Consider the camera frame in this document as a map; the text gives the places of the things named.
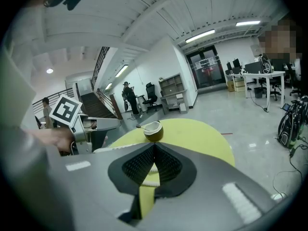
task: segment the man standing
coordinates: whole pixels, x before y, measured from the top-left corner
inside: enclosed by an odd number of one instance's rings
[[[134,94],[134,87],[128,87],[129,83],[127,81],[124,82],[123,92],[127,96],[127,101],[129,101],[131,109],[134,115],[139,114],[139,110],[137,108],[136,95]]]
[[[45,118],[45,127],[46,128],[56,128],[57,125],[54,123],[54,120],[49,117],[49,114],[51,113],[51,108],[49,106],[49,99],[48,98],[43,98],[42,100],[44,109],[43,109],[43,115]]]

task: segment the small cup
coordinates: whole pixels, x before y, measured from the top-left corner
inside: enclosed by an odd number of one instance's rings
[[[164,129],[160,122],[154,121],[144,127],[145,137],[152,142],[159,141],[164,135]]]

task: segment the glossy floor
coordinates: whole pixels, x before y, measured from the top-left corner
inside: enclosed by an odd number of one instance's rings
[[[285,102],[291,103],[296,96],[289,96],[290,89],[285,89]],[[256,99],[256,103],[266,107],[265,95]],[[145,114],[142,118],[131,121],[127,118],[130,113],[124,114],[122,126],[108,133],[111,144],[126,132],[135,129],[137,124],[147,124],[159,119],[189,118],[205,122],[224,135],[233,151],[235,166],[244,174],[263,186],[270,194],[277,190],[286,194],[293,194],[300,186],[300,174],[293,171],[289,162],[289,152],[275,139],[278,125],[284,110],[280,109],[278,101],[270,99],[270,111],[266,113],[261,107],[256,106],[250,98],[245,98],[244,92],[228,92],[220,90],[212,93],[198,95],[194,108],[186,114],[178,111],[164,115],[162,110]],[[308,128],[305,126],[302,136],[308,139]],[[298,149],[292,158],[292,163],[303,175],[308,169],[308,150]]]

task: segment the fluorescent light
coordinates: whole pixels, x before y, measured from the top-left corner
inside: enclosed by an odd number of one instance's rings
[[[125,70],[127,67],[128,67],[128,65],[124,65],[124,66],[122,67],[122,69],[120,70],[120,72],[118,72],[117,75],[116,75],[115,77],[119,77],[119,76],[124,72],[124,70]]]
[[[236,23],[236,26],[245,26],[245,25],[256,25],[259,24],[261,21],[244,21]]]
[[[111,87],[112,83],[109,83],[105,90],[108,90]]]
[[[198,35],[196,35],[196,36],[193,36],[193,37],[187,39],[187,40],[186,40],[186,43],[190,43],[190,42],[192,42],[192,41],[194,41],[194,40],[196,40],[196,39],[202,38],[202,37],[204,37],[204,36],[206,36],[206,35],[209,35],[209,34],[212,34],[212,33],[215,33],[215,30],[214,30],[214,29],[213,29],[213,30],[210,30],[210,31],[207,31],[207,32],[205,32],[205,33],[200,33],[200,34],[198,34]]]

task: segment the glass door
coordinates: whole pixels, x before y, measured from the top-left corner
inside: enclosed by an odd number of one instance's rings
[[[225,76],[214,46],[201,48],[187,55],[197,88],[214,86],[225,82]]]

